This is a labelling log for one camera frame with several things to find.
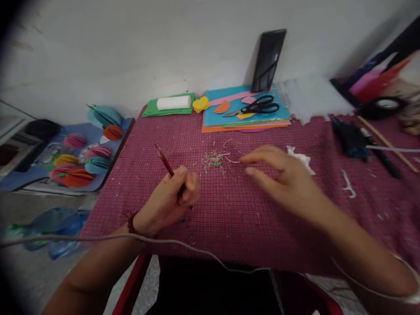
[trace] wooden stick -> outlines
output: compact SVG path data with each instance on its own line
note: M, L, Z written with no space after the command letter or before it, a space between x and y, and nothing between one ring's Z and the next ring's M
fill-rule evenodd
M367 128L369 128L370 130L371 130L371 132L373 132L375 135L377 135L378 136L378 138L379 139L381 139L381 141L383 142L383 143L385 143L385 145L386 146L388 146L388 147L390 147L390 148L393 148L394 146L383 136L383 135L381 135L381 133L379 132L379 131L377 131L376 129L375 129L375 127L373 127L370 123L368 123L363 117L360 117L360 116L357 116L357 118L363 123L363 124L365 124L365 126L367 127ZM419 170L413 165L413 164L411 164L410 163L410 161L409 160L407 160L405 157L404 157L404 155L402 155L401 154L401 152L398 152L398 151L394 151L394 153L396 154L396 155L398 155L398 157L405 163L405 164L407 164L408 165L408 167L413 171L413 172L415 172L415 173L418 173L419 172Z

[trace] hand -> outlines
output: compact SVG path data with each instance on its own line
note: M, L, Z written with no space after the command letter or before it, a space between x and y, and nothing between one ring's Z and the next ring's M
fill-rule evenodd
M162 228L175 223L200 196L200 184L197 173L192 173L184 166L169 174L156 186L149 200L133 220L136 231L145 236L154 236ZM185 191L179 196L181 186Z
M265 162L278 171L276 179L248 167L246 173L275 201L298 217L316 223L320 211L330 209L328 198L315 184L306 167L297 158L273 146L263 146L243 156L241 163Z

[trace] blue plastic bottle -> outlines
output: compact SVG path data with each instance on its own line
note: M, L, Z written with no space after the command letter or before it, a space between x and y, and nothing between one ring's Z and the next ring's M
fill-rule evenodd
M5 231L5 237L12 237L23 234L23 238L56 234L60 223L69 215L75 213L77 209L73 208L53 208L37 216L30 224L13 224ZM35 241L25 243L23 246L34 251L48 244L48 241Z
M58 226L58 235L79 236L90 211L79 211L65 218ZM52 260L61 257L69 257L83 250L80 242L76 241L53 241L48 246L48 254Z

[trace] phone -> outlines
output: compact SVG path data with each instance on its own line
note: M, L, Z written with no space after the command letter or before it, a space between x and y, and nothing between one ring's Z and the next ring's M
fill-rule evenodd
M254 79L252 81L252 92L268 91L271 88L286 31L283 28L261 34Z

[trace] scissors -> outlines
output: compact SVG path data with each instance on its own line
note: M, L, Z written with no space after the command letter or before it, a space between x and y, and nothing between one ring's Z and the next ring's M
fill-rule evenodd
M271 95L264 95L260 98L258 98L255 102L252 104L241 108L238 111L230 112L223 117L230 117L235 116L237 114L247 114L247 113L258 113L258 114L271 114L274 112L277 112L280 108L280 106L276 103L272 103L274 100L274 97Z

